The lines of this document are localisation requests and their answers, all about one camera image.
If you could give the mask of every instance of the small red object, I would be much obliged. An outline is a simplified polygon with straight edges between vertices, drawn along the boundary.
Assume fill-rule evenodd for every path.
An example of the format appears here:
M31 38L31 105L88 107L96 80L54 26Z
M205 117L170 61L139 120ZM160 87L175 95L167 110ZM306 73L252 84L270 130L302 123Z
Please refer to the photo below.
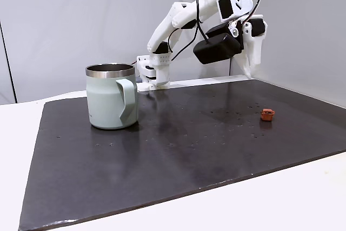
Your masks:
M272 121L272 117L274 116L274 114L275 114L274 110L271 110L269 108L264 108L261 111L261 119L263 121Z

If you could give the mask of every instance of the white wall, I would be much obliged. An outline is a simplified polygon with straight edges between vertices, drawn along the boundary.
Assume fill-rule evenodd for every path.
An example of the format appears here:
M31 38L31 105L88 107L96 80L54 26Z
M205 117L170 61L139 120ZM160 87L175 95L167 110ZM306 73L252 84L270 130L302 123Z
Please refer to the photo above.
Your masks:
M9 69L6 61L5 48L0 32L0 105L12 104L15 98L12 91Z
M345 0L262 0L268 23L256 77L346 107Z
M130 63L147 54L147 42L176 1L194 0L0 0L18 101L83 90L87 65ZM214 16L203 28L217 24ZM184 32L174 51L193 35ZM228 75L229 61L203 66L193 46L171 65L171 80Z

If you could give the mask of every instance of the black table mat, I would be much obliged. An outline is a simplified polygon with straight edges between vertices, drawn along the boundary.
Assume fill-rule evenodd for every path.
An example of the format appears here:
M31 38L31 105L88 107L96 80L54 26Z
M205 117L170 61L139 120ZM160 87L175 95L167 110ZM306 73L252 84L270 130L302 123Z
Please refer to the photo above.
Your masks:
M264 82L138 95L139 122L115 131L90 125L86 98L44 106L19 230L114 215L346 149L346 109ZM273 122L260 120L263 108L275 110Z

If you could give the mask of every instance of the mint green mug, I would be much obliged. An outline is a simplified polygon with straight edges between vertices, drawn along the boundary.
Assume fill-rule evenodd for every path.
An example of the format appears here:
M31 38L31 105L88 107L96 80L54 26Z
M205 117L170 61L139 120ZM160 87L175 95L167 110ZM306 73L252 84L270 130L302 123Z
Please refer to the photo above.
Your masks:
M119 129L138 120L135 67L109 63L88 66L86 96L89 120L97 128Z

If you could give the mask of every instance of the mug handle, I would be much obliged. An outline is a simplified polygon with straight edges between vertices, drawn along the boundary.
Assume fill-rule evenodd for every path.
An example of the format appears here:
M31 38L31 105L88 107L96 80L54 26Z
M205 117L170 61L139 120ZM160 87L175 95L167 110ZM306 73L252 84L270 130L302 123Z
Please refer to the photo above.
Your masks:
M136 97L135 97L135 87L132 81L127 80L126 78L122 80L117 80L117 84L123 87L123 97L124 97L124 109L120 114L120 120L125 121L136 105Z

